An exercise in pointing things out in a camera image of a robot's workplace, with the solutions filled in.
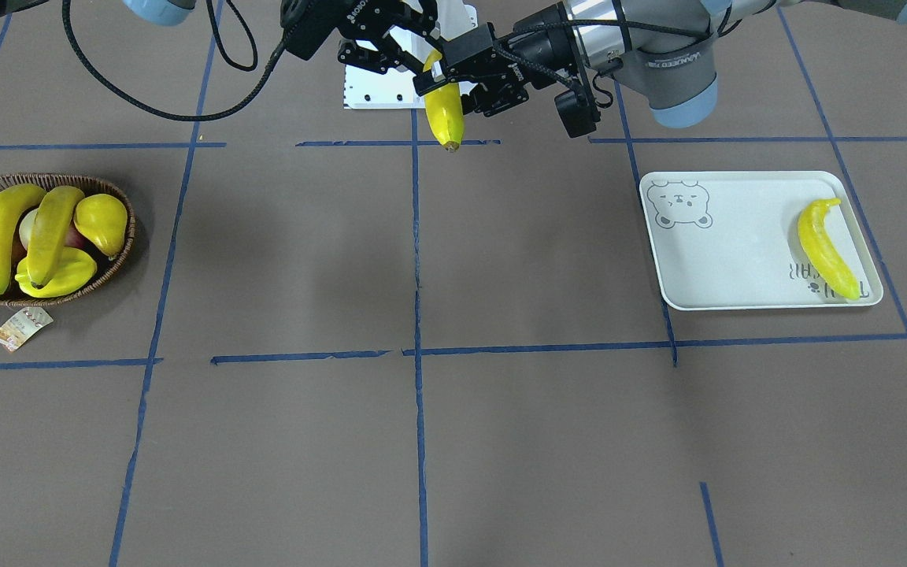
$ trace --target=silver metal cylinder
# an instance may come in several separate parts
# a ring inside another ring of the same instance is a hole
[[[570,21],[622,19],[612,0],[565,0],[564,4]],[[616,67],[614,60],[625,53],[622,30],[616,26],[587,25],[575,28],[574,32],[579,49],[583,51],[584,64],[591,69],[605,71]]]

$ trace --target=tag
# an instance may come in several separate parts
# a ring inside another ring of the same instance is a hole
[[[51,315],[39,306],[25,306],[0,327],[0,344],[14,352],[42,327],[54,323]]]

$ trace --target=bear logo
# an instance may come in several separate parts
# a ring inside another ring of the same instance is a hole
[[[656,209],[656,224],[663,228],[685,223],[695,223],[699,228],[713,226],[709,192],[698,182],[653,182],[646,198]]]

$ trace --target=basket rim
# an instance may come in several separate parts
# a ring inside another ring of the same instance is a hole
[[[58,177],[64,177],[66,180],[75,180],[76,182],[97,183],[100,184],[101,187],[112,191],[115,194],[115,197],[122,201],[122,204],[128,211],[128,226],[125,227],[125,244],[115,258],[111,259],[110,265],[104,273],[94,277],[94,279],[89,281],[86,286],[80,287],[79,290],[73,291],[71,294],[62,295],[57,298],[19,298],[18,300],[0,300],[0,306],[6,306],[6,308],[10,309],[22,308],[22,306],[56,306],[64,304],[64,302],[71,302],[72,300],[76,300],[76,298],[82,298],[83,295],[90,294],[92,291],[103,286],[103,284],[107,284],[108,281],[111,280],[111,277],[114,276],[114,273],[122,268],[130,255],[137,230],[137,216],[135,215],[131,201],[125,194],[125,191],[122,191],[115,183],[110,182],[110,180],[105,180],[103,177],[80,175],[80,173],[16,172],[0,175],[0,183],[36,183],[37,180],[53,180]]]

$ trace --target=brown woven basket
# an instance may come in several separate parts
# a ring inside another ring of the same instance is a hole
[[[62,184],[71,184],[71,186],[83,190],[83,193],[85,193],[87,197],[90,195],[106,193],[119,198],[119,200],[124,203],[125,208],[128,209],[128,228],[125,232],[125,247],[121,249],[121,252],[119,252],[117,257],[112,261],[103,254],[99,254],[98,251],[93,248],[93,245],[87,247],[87,251],[89,251],[90,255],[94,256],[94,259],[97,261],[97,273],[93,276],[93,280],[90,280],[90,283],[87,283],[86,286],[75,291],[75,293],[62,295],[60,298],[45,298],[44,300],[39,300],[38,298],[30,298],[28,295],[23,294],[23,291],[19,290],[19,287],[14,284],[9,287],[9,291],[4,295],[1,295],[0,306],[17,308],[18,306],[52,306],[62,304],[63,302],[71,302],[72,300],[75,300],[75,298],[82,298],[83,295],[89,294],[90,291],[103,286],[103,284],[107,283],[107,281],[118,272],[118,269],[121,269],[121,266],[128,258],[128,254],[132,249],[132,242],[135,240],[135,214],[132,211],[132,204],[129,203],[128,197],[126,197],[118,187],[115,187],[114,184],[108,183],[105,180],[96,179],[96,177],[66,176],[61,175],[60,173],[14,173],[9,176],[0,176],[0,191],[19,183],[33,183],[37,184],[37,186],[44,187],[44,189],[47,190],[61,186]]]

